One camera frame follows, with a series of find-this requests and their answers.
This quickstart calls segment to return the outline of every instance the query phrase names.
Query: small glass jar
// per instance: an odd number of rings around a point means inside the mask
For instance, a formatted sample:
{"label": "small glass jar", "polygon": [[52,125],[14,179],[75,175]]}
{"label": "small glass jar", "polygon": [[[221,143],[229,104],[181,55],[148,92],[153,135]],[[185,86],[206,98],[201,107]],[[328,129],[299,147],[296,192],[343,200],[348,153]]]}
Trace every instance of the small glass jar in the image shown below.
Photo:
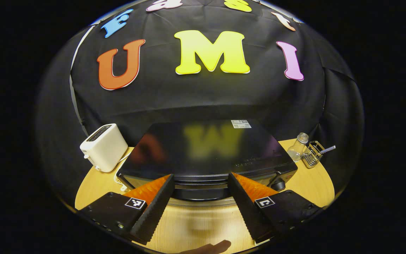
{"label": "small glass jar", "polygon": [[294,145],[289,147],[287,153],[294,162],[298,162],[302,158],[308,139],[309,136],[306,133],[300,132]]}

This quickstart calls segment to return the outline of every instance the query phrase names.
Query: black cloth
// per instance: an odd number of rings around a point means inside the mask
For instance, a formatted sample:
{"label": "black cloth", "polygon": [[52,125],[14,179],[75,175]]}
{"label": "black cloth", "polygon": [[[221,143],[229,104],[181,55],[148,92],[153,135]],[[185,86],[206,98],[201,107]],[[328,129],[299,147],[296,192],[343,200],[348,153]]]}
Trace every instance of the black cloth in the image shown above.
{"label": "black cloth", "polygon": [[[182,6],[145,11],[150,2],[134,5],[127,24],[105,38],[95,26],[83,41],[69,71],[83,29],[58,53],[42,83],[37,111],[38,144],[47,176],[63,199],[74,204],[82,179],[91,167],[79,145],[85,135],[74,113],[69,89],[71,73],[79,113],[87,132],[116,123],[129,146],[135,146],[155,122],[205,119],[258,119],[277,139],[310,135],[325,147],[337,148],[322,158],[335,193],[348,183],[361,151],[364,114],[353,75],[336,50],[308,25],[292,19],[292,32],[264,5],[249,2],[250,13],[227,8],[222,0],[189,0]],[[212,43],[223,31],[239,32],[248,74],[224,73],[202,66],[198,74],[178,75],[179,31],[198,30]],[[97,58],[111,49],[113,74],[126,70],[126,43],[145,39],[140,71],[127,87],[105,90],[98,81]],[[297,48],[303,81],[284,75],[286,62],[277,41]]]}

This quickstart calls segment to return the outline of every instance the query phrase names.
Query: yellow letter m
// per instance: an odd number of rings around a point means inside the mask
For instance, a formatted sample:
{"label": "yellow letter m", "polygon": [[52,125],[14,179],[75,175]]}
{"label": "yellow letter m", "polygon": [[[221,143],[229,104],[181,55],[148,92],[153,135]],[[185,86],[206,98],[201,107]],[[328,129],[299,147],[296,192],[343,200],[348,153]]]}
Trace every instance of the yellow letter m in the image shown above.
{"label": "yellow letter m", "polygon": [[242,50],[244,36],[238,32],[224,31],[212,44],[200,31],[187,30],[174,35],[181,40],[181,64],[176,67],[177,74],[194,74],[201,71],[195,63],[195,53],[208,71],[214,71],[224,54],[224,62],[220,69],[231,73],[249,73],[250,67],[245,64]]}

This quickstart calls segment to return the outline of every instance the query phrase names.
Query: wooden table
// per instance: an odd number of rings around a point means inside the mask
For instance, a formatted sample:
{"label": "wooden table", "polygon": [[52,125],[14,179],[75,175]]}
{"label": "wooden table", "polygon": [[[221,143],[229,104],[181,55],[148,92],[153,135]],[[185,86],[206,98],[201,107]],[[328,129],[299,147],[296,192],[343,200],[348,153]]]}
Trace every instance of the wooden table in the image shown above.
{"label": "wooden table", "polygon": [[[279,141],[285,150],[294,142],[295,139]],[[132,149],[133,147],[128,148],[125,154]],[[121,185],[114,182],[114,175],[123,163],[121,161],[109,173],[99,172],[92,167],[76,194],[75,208],[80,210],[111,191],[123,194]],[[296,164],[298,170],[286,183],[285,190],[291,189],[319,207],[330,205],[335,195],[333,183],[325,168],[320,163],[311,169],[307,169],[302,161]],[[177,253],[205,244],[217,244],[222,240],[232,243],[224,254],[255,247],[235,204],[195,207],[169,204],[151,241],[145,246],[133,243],[163,253]]]}

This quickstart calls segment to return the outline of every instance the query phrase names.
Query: colorful foam letter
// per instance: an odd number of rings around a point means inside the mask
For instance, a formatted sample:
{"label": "colorful foam letter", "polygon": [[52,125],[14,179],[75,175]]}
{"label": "colorful foam letter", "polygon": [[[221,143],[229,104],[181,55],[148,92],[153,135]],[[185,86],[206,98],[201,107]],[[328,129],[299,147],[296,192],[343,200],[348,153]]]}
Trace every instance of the colorful foam letter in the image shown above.
{"label": "colorful foam letter", "polygon": [[201,66],[195,63],[195,53],[200,57],[208,71],[216,69],[223,54],[224,62],[220,65],[222,71],[250,72],[250,67],[245,64],[242,50],[243,34],[230,31],[221,32],[214,44],[197,30],[177,32],[174,36],[181,40],[181,64],[176,67],[177,74],[194,74],[201,71]]}
{"label": "colorful foam letter", "polygon": [[126,22],[121,21],[127,21],[129,18],[128,13],[132,12],[132,9],[126,10],[122,14],[118,15],[114,19],[111,19],[111,21],[107,22],[104,26],[101,27],[101,29],[106,29],[106,35],[104,36],[105,38],[111,36],[113,33],[117,32],[119,29],[124,27],[126,25]]}
{"label": "colorful foam letter", "polygon": [[181,0],[159,0],[153,3],[152,6],[147,8],[147,11],[155,11],[160,10],[162,8],[175,8],[181,6]]}
{"label": "colorful foam letter", "polygon": [[129,85],[137,77],[139,73],[140,46],[144,43],[145,40],[141,39],[123,46],[123,49],[127,51],[126,71],[118,77],[115,77],[112,72],[112,60],[118,50],[116,48],[111,49],[98,57],[97,61],[100,63],[98,79],[101,87],[106,90],[115,90]]}
{"label": "colorful foam letter", "polygon": [[285,76],[288,79],[295,79],[298,81],[302,81],[303,74],[300,72],[299,63],[297,61],[297,56],[295,54],[297,49],[293,45],[287,44],[285,42],[277,42],[277,45],[280,48],[282,48],[283,53],[285,55],[285,61],[286,61]]}
{"label": "colorful foam letter", "polygon": [[272,14],[277,16],[278,20],[283,24],[283,26],[285,26],[289,30],[295,32],[295,28],[293,28],[292,26],[289,25],[289,20],[285,19],[283,16],[281,16],[278,13],[272,12]]}
{"label": "colorful foam letter", "polygon": [[241,10],[245,12],[252,11],[252,8],[248,6],[248,3],[243,0],[225,0],[224,5],[235,10]]}

